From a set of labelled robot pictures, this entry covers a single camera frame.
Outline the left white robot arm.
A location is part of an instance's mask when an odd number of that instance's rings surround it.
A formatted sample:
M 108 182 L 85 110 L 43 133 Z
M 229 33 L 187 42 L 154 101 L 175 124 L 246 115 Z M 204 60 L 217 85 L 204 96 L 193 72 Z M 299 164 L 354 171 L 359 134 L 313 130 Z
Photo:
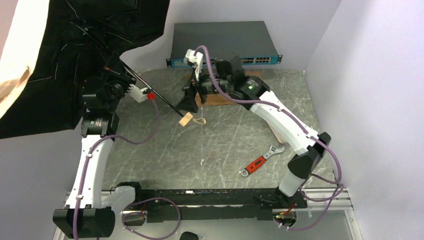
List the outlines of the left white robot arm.
M 112 235 L 118 211 L 135 200 L 136 187 L 124 186 L 109 201 L 102 201 L 102 182 L 120 118 L 116 109 L 129 95 L 138 103 L 155 95 L 147 87 L 138 88 L 119 55 L 114 52 L 102 65 L 100 75 L 82 83 L 84 109 L 81 123 L 81 155 L 72 190 L 64 208 L 55 209 L 52 220 L 69 239 L 108 238 Z

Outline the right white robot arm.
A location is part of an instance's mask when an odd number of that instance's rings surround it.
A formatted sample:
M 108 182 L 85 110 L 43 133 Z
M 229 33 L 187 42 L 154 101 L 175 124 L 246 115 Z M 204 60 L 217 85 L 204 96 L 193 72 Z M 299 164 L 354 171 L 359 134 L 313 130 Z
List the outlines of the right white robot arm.
M 208 95 L 219 94 L 266 121 L 295 152 L 287 164 L 288 173 L 276 188 L 281 196 L 292 198 L 323 158 L 330 135 L 307 126 L 260 77 L 246 74 L 237 55 L 231 60 L 218 60 L 216 71 L 211 59 L 196 50 L 189 49 L 183 61 L 192 67 L 192 74 L 182 88 L 184 95 L 176 108 L 186 111 L 189 117 L 199 110 L 196 97 L 205 103 Z

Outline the beige black folding umbrella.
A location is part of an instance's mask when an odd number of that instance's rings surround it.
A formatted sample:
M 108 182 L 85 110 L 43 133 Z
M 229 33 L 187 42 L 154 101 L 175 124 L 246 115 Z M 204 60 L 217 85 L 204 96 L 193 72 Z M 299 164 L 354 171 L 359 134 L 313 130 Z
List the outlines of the beige black folding umbrella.
M 169 7 L 168 0 L 49 0 L 34 70 L 1 117 L 0 137 L 73 130 L 83 116 L 84 80 L 100 75 L 112 53 L 120 58 L 160 38 Z

